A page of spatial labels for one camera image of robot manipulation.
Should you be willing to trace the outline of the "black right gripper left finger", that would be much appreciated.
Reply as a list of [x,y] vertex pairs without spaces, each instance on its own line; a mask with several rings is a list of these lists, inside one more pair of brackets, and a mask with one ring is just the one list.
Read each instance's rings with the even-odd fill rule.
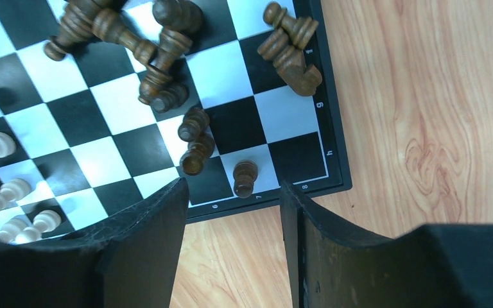
[[177,178],[62,237],[0,242],[0,307],[168,307],[188,204]]

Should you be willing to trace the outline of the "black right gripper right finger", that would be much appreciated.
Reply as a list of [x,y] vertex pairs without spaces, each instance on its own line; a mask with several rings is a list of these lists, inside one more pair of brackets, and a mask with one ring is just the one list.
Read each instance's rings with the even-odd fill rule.
[[493,224],[425,224],[392,239],[288,183],[280,213],[294,307],[493,307]]

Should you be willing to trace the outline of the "dark pawn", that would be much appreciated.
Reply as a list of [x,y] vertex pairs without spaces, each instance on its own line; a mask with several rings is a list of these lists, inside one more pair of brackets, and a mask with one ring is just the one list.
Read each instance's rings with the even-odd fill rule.
[[258,166],[251,160],[239,161],[233,170],[234,193],[239,198],[252,195],[258,177]]

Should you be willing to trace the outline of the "black white chessboard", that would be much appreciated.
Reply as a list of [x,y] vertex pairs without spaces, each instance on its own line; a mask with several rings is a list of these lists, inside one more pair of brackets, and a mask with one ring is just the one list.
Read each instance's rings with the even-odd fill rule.
[[[0,1],[0,231],[42,211],[57,237],[184,177],[190,221],[352,186],[320,1],[198,1],[165,30],[151,1]],[[233,170],[258,166],[251,196]]]

